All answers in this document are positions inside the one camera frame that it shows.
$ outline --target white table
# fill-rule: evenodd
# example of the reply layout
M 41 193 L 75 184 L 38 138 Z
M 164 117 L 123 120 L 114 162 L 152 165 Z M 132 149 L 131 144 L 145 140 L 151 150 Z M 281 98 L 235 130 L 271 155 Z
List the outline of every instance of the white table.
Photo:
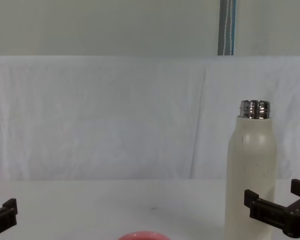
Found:
M 121 180 L 0 182 L 0 207 L 17 199 L 17 225 L 0 240 L 117 240 L 156 231 L 171 240 L 221 240 L 225 182 Z M 298 197 L 279 180 L 276 202 Z M 274 229 L 274 240 L 291 239 Z

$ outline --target metal bottle neck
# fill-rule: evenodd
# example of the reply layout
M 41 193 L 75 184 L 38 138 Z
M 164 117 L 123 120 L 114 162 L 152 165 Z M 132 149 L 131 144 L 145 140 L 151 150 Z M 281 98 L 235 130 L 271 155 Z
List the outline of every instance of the metal bottle neck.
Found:
M 240 105 L 239 117 L 245 119 L 269 119 L 270 102 L 263 100 L 244 100 Z

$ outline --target pink object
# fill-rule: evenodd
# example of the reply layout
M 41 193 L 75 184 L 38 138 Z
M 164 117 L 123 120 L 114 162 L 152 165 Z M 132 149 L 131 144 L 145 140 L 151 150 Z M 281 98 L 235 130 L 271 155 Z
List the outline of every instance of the pink object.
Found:
M 119 240 L 170 240 L 165 235 L 153 231 L 136 231 L 124 235 Z

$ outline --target white bottle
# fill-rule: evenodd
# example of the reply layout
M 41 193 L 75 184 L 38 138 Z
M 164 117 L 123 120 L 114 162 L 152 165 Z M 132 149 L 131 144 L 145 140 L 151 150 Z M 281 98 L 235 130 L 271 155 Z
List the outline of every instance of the white bottle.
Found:
M 277 145 L 272 131 L 270 103 L 241 102 L 240 115 L 228 145 L 225 240 L 270 240 L 271 226 L 250 218 L 244 191 L 274 201 Z

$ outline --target white fabric backdrop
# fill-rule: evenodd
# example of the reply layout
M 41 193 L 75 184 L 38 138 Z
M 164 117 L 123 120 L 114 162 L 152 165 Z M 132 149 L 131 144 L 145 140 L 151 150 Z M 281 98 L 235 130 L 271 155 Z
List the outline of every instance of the white fabric backdrop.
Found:
M 300 57 L 0 57 L 0 180 L 224 178 L 243 99 L 300 178 Z
M 0 180 L 189 178 L 203 65 L 1 57 Z

